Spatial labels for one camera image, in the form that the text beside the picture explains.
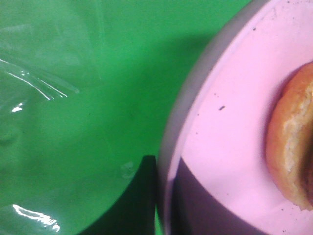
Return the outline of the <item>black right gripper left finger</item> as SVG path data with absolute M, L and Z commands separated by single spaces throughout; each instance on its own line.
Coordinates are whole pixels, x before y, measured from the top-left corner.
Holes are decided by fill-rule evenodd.
M 157 200 L 157 162 L 143 156 L 130 184 L 118 200 L 81 235 L 154 235 Z

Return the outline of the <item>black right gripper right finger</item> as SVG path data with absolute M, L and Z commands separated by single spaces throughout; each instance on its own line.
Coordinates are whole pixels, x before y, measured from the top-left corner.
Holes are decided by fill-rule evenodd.
M 171 202 L 173 235 L 264 235 L 218 202 L 179 161 Z

